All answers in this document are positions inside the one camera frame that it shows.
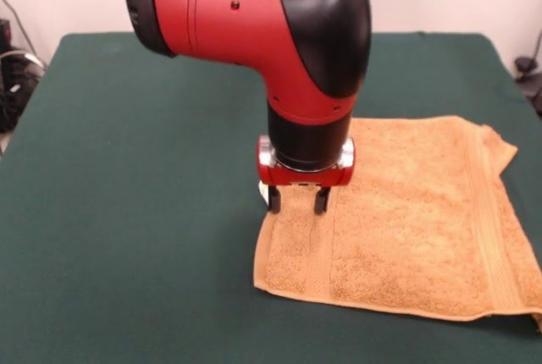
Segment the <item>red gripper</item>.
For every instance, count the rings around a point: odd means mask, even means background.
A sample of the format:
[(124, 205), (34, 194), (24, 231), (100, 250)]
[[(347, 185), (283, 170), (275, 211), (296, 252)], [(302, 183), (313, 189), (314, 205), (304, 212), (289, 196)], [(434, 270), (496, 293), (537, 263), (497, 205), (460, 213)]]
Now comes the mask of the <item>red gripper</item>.
[(286, 167), (276, 157), (276, 151), (267, 135), (260, 135), (257, 142), (257, 171), (259, 179), (268, 185), (268, 211), (280, 213), (281, 194), (276, 186), (320, 185), (315, 195), (314, 213), (327, 212), (330, 187), (350, 183), (356, 161), (354, 140), (348, 137), (340, 149), (338, 161), (330, 168), (319, 171), (301, 171)]

